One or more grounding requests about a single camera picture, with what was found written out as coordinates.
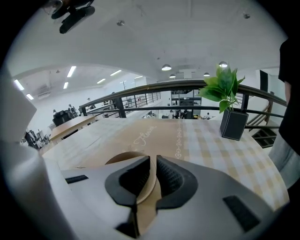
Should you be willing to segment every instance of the black shirt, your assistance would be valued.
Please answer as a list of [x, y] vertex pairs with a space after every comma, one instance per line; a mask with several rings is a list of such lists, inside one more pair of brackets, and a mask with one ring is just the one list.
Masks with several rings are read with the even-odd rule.
[[297, 62], [292, 60], [295, 56], [297, 45], [292, 40], [286, 40], [280, 47], [280, 68], [278, 78], [283, 82], [288, 82], [291, 85], [291, 96], [288, 106], [285, 111], [279, 133], [283, 139], [291, 146], [291, 148], [300, 155], [299, 137], [300, 137], [300, 121], [299, 121], [299, 68]]

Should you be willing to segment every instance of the black plant pot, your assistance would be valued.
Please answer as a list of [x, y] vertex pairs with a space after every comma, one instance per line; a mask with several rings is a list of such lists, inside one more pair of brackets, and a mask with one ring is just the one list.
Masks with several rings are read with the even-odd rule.
[[239, 141], [244, 132], [247, 120], [247, 113], [233, 112], [227, 108], [224, 111], [220, 126], [222, 137]]

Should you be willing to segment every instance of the potted plant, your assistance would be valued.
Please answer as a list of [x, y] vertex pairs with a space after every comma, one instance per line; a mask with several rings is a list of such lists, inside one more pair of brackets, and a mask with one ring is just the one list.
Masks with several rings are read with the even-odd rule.
[[224, 112], [222, 123], [220, 126], [222, 137], [234, 140], [240, 140], [248, 114], [244, 112], [236, 112], [233, 105], [238, 104], [236, 93], [239, 84], [245, 79], [243, 77], [237, 80], [237, 69], [231, 71], [230, 67], [217, 67], [215, 77], [205, 78], [207, 86], [199, 89], [199, 96], [207, 98], [211, 101], [220, 102], [220, 113]]

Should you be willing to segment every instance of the handrail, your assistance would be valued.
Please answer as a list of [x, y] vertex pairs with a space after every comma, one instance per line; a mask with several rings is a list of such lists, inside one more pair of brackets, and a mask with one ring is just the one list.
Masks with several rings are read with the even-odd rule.
[[[93, 100], [93, 101], [90, 101], [88, 103], [81, 105], [80, 108], [87, 107], [90, 105], [95, 105], [97, 103], [101, 103], [101, 102], [108, 101], [108, 100], [113, 100], [116, 98], [123, 98], [123, 97], [128, 97], [128, 96], [137, 95], [137, 94], [144, 94], [144, 93], [157, 92], [157, 91], [162, 92], [162, 91], [170, 91], [170, 90], [178, 90], [178, 89], [190, 90], [190, 89], [203, 88], [205, 86], [206, 86], [206, 83], [204, 80], [184, 80], [184, 81], [175, 81], [175, 82], [161, 82], [161, 83], [131, 88], [131, 89], [127, 89], [124, 91], [120, 91], [117, 93], [107, 95], [105, 97], [100, 97], [96, 100]], [[280, 105], [286, 106], [286, 101], [284, 101], [283, 99], [276, 97], [272, 94], [269, 94], [265, 91], [262, 91], [260, 89], [252, 88], [249, 86], [239, 85], [238, 93], [243, 93], [243, 94], [250, 95], [250, 96], [264, 98], [269, 101], [273, 101]]]
[[[270, 105], [268, 104], [263, 110], [262, 112], [265, 112], [268, 108], [270, 107]], [[257, 118], [259, 118], [261, 116], [261, 114], [256, 115], [252, 120], [250, 120], [249, 122], [247, 122], [247, 125], [250, 125], [253, 121], [255, 121]]]
[[[194, 109], [194, 110], [219, 110], [219, 107], [214, 107], [214, 106], [155, 106], [155, 107], [138, 107], [138, 108], [124, 108], [125, 112], [129, 111], [152, 111], [152, 110], [189, 110], [189, 109]], [[279, 114], [274, 114], [270, 112], [261, 112], [261, 111], [256, 111], [256, 110], [250, 110], [250, 109], [240, 109], [240, 108], [234, 108], [234, 111], [236, 112], [241, 112], [244, 111], [246, 113], [256, 113], [256, 114], [261, 114], [261, 115], [267, 115], [267, 116], [273, 116], [273, 117], [279, 117], [283, 118], [282, 115]], [[112, 110], [103, 110], [103, 111], [98, 111], [97, 113], [111, 113], [113, 112]]]

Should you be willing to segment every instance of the person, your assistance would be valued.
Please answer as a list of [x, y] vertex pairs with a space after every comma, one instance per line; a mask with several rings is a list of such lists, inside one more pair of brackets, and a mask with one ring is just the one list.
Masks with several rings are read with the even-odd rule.
[[95, 105], [91, 105], [91, 106], [90, 106], [90, 109], [94, 109], [94, 108], [96, 108]]
[[170, 118], [170, 119], [173, 119], [173, 118], [174, 118], [174, 113], [173, 113], [173, 111], [172, 111], [172, 110], [170, 110], [170, 113], [169, 113], [169, 118]]
[[187, 109], [185, 109], [185, 110], [183, 111], [183, 118], [184, 118], [184, 119], [187, 119], [187, 116], [188, 116], [188, 111], [187, 111]]
[[69, 104], [69, 108], [68, 108], [68, 111], [70, 112], [70, 114], [72, 115], [72, 118], [76, 118], [78, 115], [77, 115], [77, 112], [76, 112], [76, 109], [74, 107], [72, 107], [71, 104]]
[[280, 47], [278, 78], [285, 83], [287, 108], [269, 154], [285, 182], [291, 202], [295, 197], [299, 199], [300, 189], [300, 148], [297, 139], [300, 136], [300, 127], [299, 119], [296, 117], [300, 110], [298, 99], [300, 82], [294, 75], [295, 63], [291, 58], [294, 55], [295, 46], [295, 42], [288, 39]]
[[182, 119], [182, 113], [181, 113], [181, 110], [178, 111], [178, 118], [179, 118], [179, 119]]

